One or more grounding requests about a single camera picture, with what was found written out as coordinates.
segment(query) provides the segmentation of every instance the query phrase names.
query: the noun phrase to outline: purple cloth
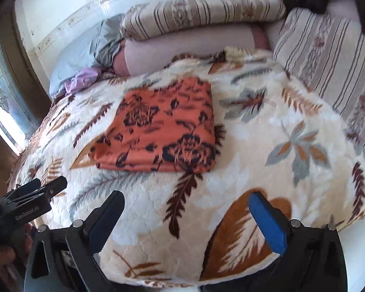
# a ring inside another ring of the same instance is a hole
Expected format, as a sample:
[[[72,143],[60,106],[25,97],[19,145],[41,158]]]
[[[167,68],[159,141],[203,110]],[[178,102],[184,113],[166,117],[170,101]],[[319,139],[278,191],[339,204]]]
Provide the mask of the purple cloth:
[[[73,94],[82,89],[90,87],[95,83],[98,75],[101,74],[100,68],[84,68],[71,81],[65,81],[66,94]]]

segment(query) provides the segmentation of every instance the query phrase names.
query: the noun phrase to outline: pink pillow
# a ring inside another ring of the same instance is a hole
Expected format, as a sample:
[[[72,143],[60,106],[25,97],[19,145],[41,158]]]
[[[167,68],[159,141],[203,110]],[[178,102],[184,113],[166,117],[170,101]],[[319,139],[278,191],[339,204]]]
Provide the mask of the pink pillow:
[[[116,74],[128,72],[135,77],[163,69],[181,53],[207,56],[227,46],[270,50],[265,32],[256,24],[210,25],[141,42],[126,40],[123,51],[114,58],[113,68]]]

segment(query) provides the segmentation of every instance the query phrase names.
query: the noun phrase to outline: screw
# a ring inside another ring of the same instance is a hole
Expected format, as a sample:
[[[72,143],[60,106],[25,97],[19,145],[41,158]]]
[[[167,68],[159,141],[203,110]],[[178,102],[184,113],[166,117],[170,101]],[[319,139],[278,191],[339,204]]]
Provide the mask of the screw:
[[[291,225],[293,227],[298,228],[298,227],[300,227],[302,225],[302,223],[299,220],[297,220],[297,219],[293,219],[293,220],[291,220]]]
[[[328,228],[329,230],[336,230],[336,229],[337,229],[337,228],[335,227],[334,223],[332,223],[332,222],[330,222],[330,223],[328,223],[328,224],[327,224],[327,228]]]
[[[43,233],[47,229],[47,225],[43,224],[38,227],[38,232]]]
[[[73,222],[73,227],[74,228],[79,228],[79,227],[81,227],[82,225],[84,224],[84,221],[83,220],[81,220],[81,219],[77,219],[77,220],[75,220],[74,222]]]

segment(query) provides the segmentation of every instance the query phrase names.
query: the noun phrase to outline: gray cloth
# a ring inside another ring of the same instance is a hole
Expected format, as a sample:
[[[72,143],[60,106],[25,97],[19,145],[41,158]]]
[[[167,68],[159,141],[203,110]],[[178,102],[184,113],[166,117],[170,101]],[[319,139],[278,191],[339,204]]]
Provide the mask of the gray cloth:
[[[50,79],[52,98],[65,92],[65,81],[72,79],[83,68],[111,67],[119,52],[123,37],[120,23],[124,14],[117,14],[97,23],[72,41],[59,54]]]

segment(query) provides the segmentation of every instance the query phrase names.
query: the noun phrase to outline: brown leaf pattern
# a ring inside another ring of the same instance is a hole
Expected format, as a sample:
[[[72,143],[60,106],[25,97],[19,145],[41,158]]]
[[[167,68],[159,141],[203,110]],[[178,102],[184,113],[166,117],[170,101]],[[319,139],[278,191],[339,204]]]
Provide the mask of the brown leaf pattern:
[[[247,205],[250,194],[255,191],[267,196],[261,188],[246,191],[230,206],[216,227],[204,253],[200,281],[242,273],[271,254]],[[276,198],[269,202],[286,217],[291,217],[291,204],[287,199]]]
[[[71,94],[68,96],[66,104],[63,106],[61,110],[59,110],[58,114],[53,119],[51,119],[49,126],[51,126],[51,123],[53,123],[61,115],[61,113],[66,110],[66,108],[74,101],[75,98],[76,98],[75,94]]]
[[[42,178],[40,179],[41,186],[44,186],[61,176],[62,162],[63,158],[55,159],[47,166]]]
[[[113,252],[128,266],[128,271],[125,273],[126,278],[139,279],[139,280],[151,279],[151,277],[157,276],[159,274],[163,274],[165,272],[162,270],[155,269],[156,266],[160,265],[159,262],[146,262],[143,264],[138,264],[133,267],[127,262],[127,260],[125,260],[125,258],[120,253],[118,253],[115,250],[113,250]],[[167,281],[170,279],[154,278],[154,280]]]
[[[115,77],[108,80],[108,85],[117,85],[126,82],[129,77]]]
[[[288,107],[292,105],[295,112],[299,111],[301,114],[310,117],[318,115],[320,108],[323,106],[323,104],[315,104],[304,98],[298,90],[289,86],[283,88],[281,96],[284,98],[284,103],[288,104]]]
[[[220,73],[220,72],[229,72],[233,70],[238,70],[243,67],[242,63],[234,63],[234,62],[225,62],[225,63],[213,63],[208,74]]]
[[[105,113],[107,113],[107,111],[111,108],[111,106],[112,106],[111,102],[104,104],[97,112],[97,114],[88,123],[85,124],[84,128],[74,138],[73,148],[76,147],[81,136],[84,135],[94,124],[96,124],[98,120],[100,120],[103,116],[105,116]]]
[[[180,237],[180,227],[177,218],[181,218],[181,212],[185,211],[184,204],[186,198],[191,195],[192,189],[197,188],[196,178],[203,180],[200,173],[184,173],[178,180],[172,197],[166,202],[168,208],[166,209],[166,216],[164,221],[169,221],[169,231],[177,239]]]
[[[27,170],[27,177],[26,177],[26,181],[24,181],[22,184],[25,184],[27,182],[30,182],[31,180],[35,179],[38,170],[41,168],[41,166],[43,166],[43,162],[38,162],[37,164],[31,166],[28,168]]]
[[[69,117],[70,117],[70,113],[63,114],[59,119],[57,119],[57,121],[54,123],[54,125],[47,132],[46,135],[49,135],[52,131],[59,129],[68,120]]]
[[[353,213],[349,222],[353,221],[353,219],[355,219],[360,214],[363,205],[363,199],[365,198],[365,177],[363,175],[363,172],[364,171],[361,168],[361,164],[357,162],[354,165],[353,173],[351,174],[351,176],[353,177],[353,182],[355,182],[355,199],[353,203]]]
[[[69,170],[72,169],[78,169],[78,168],[85,168],[85,167],[91,167],[96,164],[96,161],[89,158],[88,154],[91,151],[92,146],[100,139],[100,137],[103,136],[102,134],[92,139],[90,143],[88,143],[84,149],[80,152],[80,154],[77,156],[76,160],[72,163]]]

